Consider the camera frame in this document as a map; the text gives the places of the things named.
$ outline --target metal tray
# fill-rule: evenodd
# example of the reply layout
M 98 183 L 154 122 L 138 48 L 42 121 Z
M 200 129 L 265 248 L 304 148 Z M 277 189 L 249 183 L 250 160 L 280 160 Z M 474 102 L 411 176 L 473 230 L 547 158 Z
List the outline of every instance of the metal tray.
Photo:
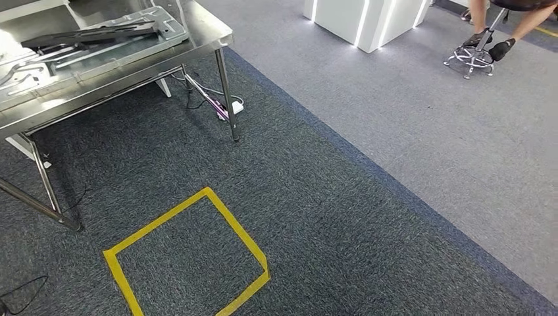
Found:
M 187 28 L 162 7 L 151 7 L 86 29 L 149 21 L 155 22 L 156 36 L 60 46 L 42 56 L 24 49 L 17 56 L 7 56 L 8 60 L 0 57 L 0 111 L 156 54 L 189 38 Z

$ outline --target person's leg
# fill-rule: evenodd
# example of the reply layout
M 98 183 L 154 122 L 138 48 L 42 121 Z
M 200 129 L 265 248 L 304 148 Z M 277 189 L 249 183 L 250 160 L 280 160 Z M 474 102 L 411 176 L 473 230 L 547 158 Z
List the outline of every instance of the person's leg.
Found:
M 469 0 L 469 11 L 474 33 L 479 34 L 486 28 L 486 0 Z
M 552 14 L 554 9 L 556 9 L 556 6 L 557 5 L 551 5 L 546 8 L 527 12 L 511 34 L 510 38 L 513 38 L 516 41 L 521 40 L 525 35 L 527 35 L 527 33 L 533 31 L 533 29 L 539 26 L 539 24 L 544 22 L 544 20 Z
M 519 25 L 511 34 L 510 38 L 507 41 L 494 45 L 494 47 L 488 51 L 490 56 L 492 56 L 492 59 L 494 61 L 502 60 L 507 52 L 514 46 L 516 41 L 521 40 L 525 35 L 539 26 L 539 24 L 544 22 L 544 20 L 552 14 L 556 7 L 557 5 L 551 5 L 546 8 L 526 13 L 521 19 L 521 22 L 519 22 Z
M 486 33 L 486 0 L 469 0 L 469 11 L 474 25 L 474 34 L 463 43 L 463 46 L 477 46 Z

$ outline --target stool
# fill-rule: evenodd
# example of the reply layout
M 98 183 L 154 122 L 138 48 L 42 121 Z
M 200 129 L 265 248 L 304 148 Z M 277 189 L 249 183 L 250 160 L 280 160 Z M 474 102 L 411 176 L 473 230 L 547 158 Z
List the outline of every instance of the stool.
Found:
M 494 33 L 496 26 L 507 16 L 509 11 L 533 11 L 549 5 L 554 0 L 490 0 L 490 2 L 498 7 L 501 7 L 498 17 L 494 20 L 488 31 L 484 34 L 480 43 L 474 46 L 459 46 L 453 51 L 453 54 L 444 61 L 444 65 L 449 66 L 452 59 L 457 59 L 463 64 L 469 66 L 469 71 L 463 76 L 465 79 L 470 79 L 470 76 L 475 68 L 488 68 L 487 76 L 494 74 L 494 61 L 485 48 L 486 42 Z

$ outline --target light gray carpet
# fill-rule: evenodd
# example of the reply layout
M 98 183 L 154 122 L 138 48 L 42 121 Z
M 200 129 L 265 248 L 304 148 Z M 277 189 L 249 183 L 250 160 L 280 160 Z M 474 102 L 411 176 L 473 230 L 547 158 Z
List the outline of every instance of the light gray carpet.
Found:
M 367 55 L 304 19 L 300 0 L 199 2 L 243 58 L 558 302 L 555 53 L 520 42 L 494 77 L 465 81 L 442 61 L 470 26 L 436 7 Z
M 213 58 L 189 65 L 217 85 Z M 228 59 L 242 92 L 242 141 L 184 87 L 167 99 L 154 84 L 36 134 L 75 234 L 0 194 L 0 292 L 39 275 L 49 281 L 22 315 L 128 315 L 101 251 L 210 186 L 266 253 L 271 280 L 238 315 L 533 313 L 554 307 L 517 277 L 448 240 L 408 197 L 318 133 L 273 87 Z M 3 143 L 0 174 L 44 198 L 33 164 Z M 482 251 L 477 255 L 484 256 Z M 207 201 L 118 254 L 146 315 L 212 315 L 261 273 Z M 535 305 L 525 300 L 532 293 Z M 11 303 L 21 306 L 25 295 Z

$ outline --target stool base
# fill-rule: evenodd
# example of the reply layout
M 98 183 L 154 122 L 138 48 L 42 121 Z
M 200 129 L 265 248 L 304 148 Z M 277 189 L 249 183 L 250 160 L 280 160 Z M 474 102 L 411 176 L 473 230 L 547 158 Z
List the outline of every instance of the stool base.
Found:
M 452 59 L 457 59 L 469 66 L 469 71 L 463 76 L 463 78 L 467 80 L 470 79 L 475 68 L 488 68 L 489 71 L 486 73 L 487 76 L 492 76 L 494 74 L 494 65 L 492 64 L 494 61 L 485 49 L 478 50 L 476 47 L 472 46 L 460 46 L 453 51 L 452 56 L 444 61 L 444 65 L 449 66 L 449 62 Z

